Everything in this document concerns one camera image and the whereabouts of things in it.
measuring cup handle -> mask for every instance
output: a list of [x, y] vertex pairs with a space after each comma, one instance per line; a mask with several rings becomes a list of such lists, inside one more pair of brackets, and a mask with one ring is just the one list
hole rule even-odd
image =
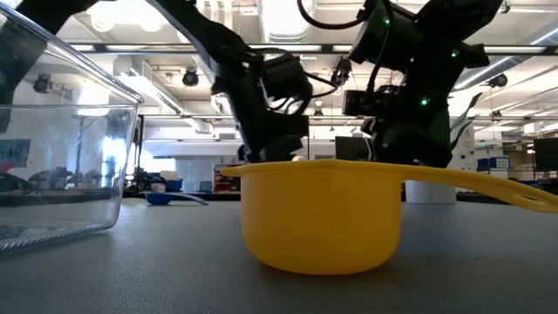
[[470, 189], [533, 211], [558, 213], [558, 196], [519, 182], [487, 174], [430, 167], [405, 167], [403, 174], [405, 180], [444, 183]]

black wire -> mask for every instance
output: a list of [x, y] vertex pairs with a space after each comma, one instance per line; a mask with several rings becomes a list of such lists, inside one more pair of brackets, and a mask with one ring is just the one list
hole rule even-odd
[[288, 104], [287, 107], [285, 108], [285, 111], [284, 111], [285, 114], [289, 114], [289, 109], [290, 109], [290, 107], [291, 107], [293, 104], [295, 104], [295, 103], [296, 103], [296, 101], [295, 101], [294, 99], [291, 100], [291, 101], [289, 102], [289, 104]]
[[374, 65], [374, 69], [372, 70], [372, 74], [370, 75], [370, 78], [368, 79], [368, 85], [366, 86], [366, 91], [367, 92], [374, 92], [374, 85], [375, 85], [375, 82], [376, 82], [376, 77], [378, 76], [378, 73], [380, 72], [381, 61], [382, 61], [382, 57], [384, 56], [384, 48], [385, 48], [385, 45], [387, 44], [388, 37], [390, 36], [391, 24], [395, 22], [393, 20], [393, 8], [391, 7], [390, 0], [383, 0], [383, 2], [384, 2], [384, 6], [385, 6], [385, 13], [387, 14], [387, 17], [389, 18], [390, 23], [386, 25], [385, 34], [384, 34], [384, 42], [382, 43], [382, 47], [380, 48], [380, 52], [378, 54], [378, 58], [376, 59], [376, 64]]
[[288, 101], [289, 101], [289, 99], [285, 99], [279, 106], [273, 107], [273, 106], [268, 105], [268, 108], [271, 111], [281, 110], [281, 108], [283, 108], [287, 104]]
[[[296, 102], [297, 102], [296, 100], [292, 100], [291, 102], [289, 102], [289, 104], [285, 108], [285, 114], [289, 113], [290, 107], [293, 106]], [[306, 108], [308, 108], [309, 104], [310, 104], [310, 99], [303, 99], [302, 104], [296, 109], [295, 112], [293, 112], [290, 115], [302, 115], [302, 114], [304, 114], [304, 111], [306, 110]]]
[[314, 75], [314, 74], [312, 74], [312, 73], [306, 72], [306, 76], [309, 77], [309, 78], [311, 78], [311, 79], [314, 79], [314, 80], [316, 80], [316, 81], [318, 81], [318, 82], [321, 82], [321, 83], [324, 83], [324, 84], [327, 84], [327, 85], [333, 87], [332, 89], [328, 90], [327, 92], [322, 92], [322, 93], [319, 93], [319, 94], [317, 94], [317, 95], [313, 95], [313, 96], [311, 97], [311, 98], [313, 98], [313, 99], [314, 99], [314, 98], [318, 98], [318, 97], [323, 97], [323, 96], [331, 95], [332, 93], [336, 92], [337, 89], [339, 88], [339, 86], [337, 86], [337, 85], [331, 83], [329, 80], [327, 80], [327, 79], [325, 79], [325, 78], [320, 78], [319, 76]]
[[457, 132], [457, 137], [455, 138], [455, 140], [453, 140], [451, 147], [452, 150], [457, 146], [458, 142], [459, 142], [459, 138], [461, 137], [461, 135], [463, 134], [463, 132], [465, 131], [465, 129], [471, 125], [472, 121], [467, 122], [464, 126], [462, 126], [460, 128], [460, 130]]
[[316, 21], [314, 18], [312, 18], [310, 14], [306, 12], [306, 9], [304, 9], [303, 0], [296, 0], [296, 5], [298, 6], [298, 11], [303, 16], [303, 19], [306, 22], [308, 22], [308, 24], [324, 30], [345, 30], [361, 24], [368, 18], [368, 14], [362, 14], [360, 17], [357, 17], [356, 20], [350, 21], [348, 23], [327, 24], [327, 23]]

gray table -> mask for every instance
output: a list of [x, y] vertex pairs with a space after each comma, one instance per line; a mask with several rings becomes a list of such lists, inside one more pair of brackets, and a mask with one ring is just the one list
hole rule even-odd
[[106, 232], [0, 258], [0, 313], [556, 313], [558, 215], [410, 206], [395, 256], [300, 276], [244, 248], [240, 204], [126, 200]]

clear plastic container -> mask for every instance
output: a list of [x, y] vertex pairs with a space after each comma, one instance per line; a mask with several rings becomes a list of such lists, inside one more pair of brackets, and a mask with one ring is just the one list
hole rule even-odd
[[108, 229], [142, 98], [0, 3], [0, 253]]

yellow measuring cup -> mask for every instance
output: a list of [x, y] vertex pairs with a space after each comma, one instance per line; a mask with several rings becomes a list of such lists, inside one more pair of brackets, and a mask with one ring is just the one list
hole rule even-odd
[[267, 265], [303, 274], [351, 274], [387, 261], [399, 240], [403, 180], [445, 183], [522, 208], [558, 212], [558, 196], [457, 170], [309, 160], [222, 172], [241, 177], [242, 234], [248, 249]]

